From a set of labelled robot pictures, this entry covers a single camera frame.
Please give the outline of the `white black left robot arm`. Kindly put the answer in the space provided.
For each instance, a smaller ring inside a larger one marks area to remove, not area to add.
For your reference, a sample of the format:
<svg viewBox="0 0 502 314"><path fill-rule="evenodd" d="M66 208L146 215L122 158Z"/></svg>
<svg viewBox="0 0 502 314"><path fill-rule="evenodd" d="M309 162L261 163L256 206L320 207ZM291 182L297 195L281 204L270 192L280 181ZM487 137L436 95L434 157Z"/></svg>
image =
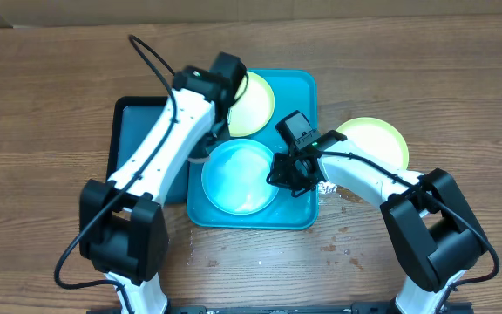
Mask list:
<svg viewBox="0 0 502 314"><path fill-rule="evenodd" d="M207 71L187 66L152 129L105 182L90 180L79 200L79 250L105 274L124 313L164 313L159 284L169 237L166 195L187 162L204 161L227 140L228 115L247 74L240 58L220 53Z"/></svg>

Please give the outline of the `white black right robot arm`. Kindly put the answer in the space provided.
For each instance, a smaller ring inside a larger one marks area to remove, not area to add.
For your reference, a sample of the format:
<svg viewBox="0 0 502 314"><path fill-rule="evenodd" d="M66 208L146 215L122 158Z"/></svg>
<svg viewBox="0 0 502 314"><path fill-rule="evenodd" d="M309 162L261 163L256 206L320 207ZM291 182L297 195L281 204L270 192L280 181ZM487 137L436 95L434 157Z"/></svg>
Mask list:
<svg viewBox="0 0 502 314"><path fill-rule="evenodd" d="M440 168L421 174L394 167L337 131L280 135L288 151L275 154L267 182L298 197L327 181L379 208L407 275L396 309L440 312L463 274L490 248L451 175Z"/></svg>

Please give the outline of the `light blue plate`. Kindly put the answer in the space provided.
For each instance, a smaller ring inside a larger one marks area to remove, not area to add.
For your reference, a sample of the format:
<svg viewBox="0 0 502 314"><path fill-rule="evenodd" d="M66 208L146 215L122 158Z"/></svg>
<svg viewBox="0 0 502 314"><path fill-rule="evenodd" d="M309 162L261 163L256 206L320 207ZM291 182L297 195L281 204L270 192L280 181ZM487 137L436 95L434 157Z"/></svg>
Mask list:
<svg viewBox="0 0 502 314"><path fill-rule="evenodd" d="M274 153L256 140L229 140L217 146L201 174L208 200L230 215L265 209L279 188L267 183Z"/></svg>

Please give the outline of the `yellow plate with blue stain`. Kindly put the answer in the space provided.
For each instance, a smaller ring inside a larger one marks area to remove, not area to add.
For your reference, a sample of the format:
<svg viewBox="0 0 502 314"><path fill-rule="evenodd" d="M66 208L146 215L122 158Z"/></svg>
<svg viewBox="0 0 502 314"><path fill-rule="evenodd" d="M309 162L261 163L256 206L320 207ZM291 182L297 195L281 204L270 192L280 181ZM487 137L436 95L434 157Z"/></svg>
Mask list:
<svg viewBox="0 0 502 314"><path fill-rule="evenodd" d="M236 98L238 100L228 115L231 137L246 137L259 132L274 114L274 92L267 80L255 72L247 71Z"/></svg>

